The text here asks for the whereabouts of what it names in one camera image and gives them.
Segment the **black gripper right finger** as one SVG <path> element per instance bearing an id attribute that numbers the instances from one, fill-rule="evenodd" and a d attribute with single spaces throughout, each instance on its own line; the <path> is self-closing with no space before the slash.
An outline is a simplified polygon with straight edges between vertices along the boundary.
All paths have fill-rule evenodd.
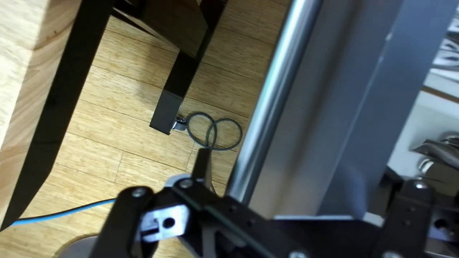
<path id="1" fill-rule="evenodd" d="M 458 196 L 392 169 L 385 170 L 379 190 L 386 199 L 372 258 L 459 258 Z"/>

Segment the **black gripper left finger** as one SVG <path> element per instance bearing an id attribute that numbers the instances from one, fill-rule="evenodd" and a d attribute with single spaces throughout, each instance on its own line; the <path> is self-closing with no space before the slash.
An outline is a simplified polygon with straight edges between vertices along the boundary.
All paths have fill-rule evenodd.
<path id="1" fill-rule="evenodd" d="M 213 190 L 211 153 L 200 149 L 193 173 L 171 177 L 158 193 L 148 186 L 124 189 L 90 258 L 153 258 L 171 237 L 201 258 L 267 258 L 253 232 L 259 216 Z"/>

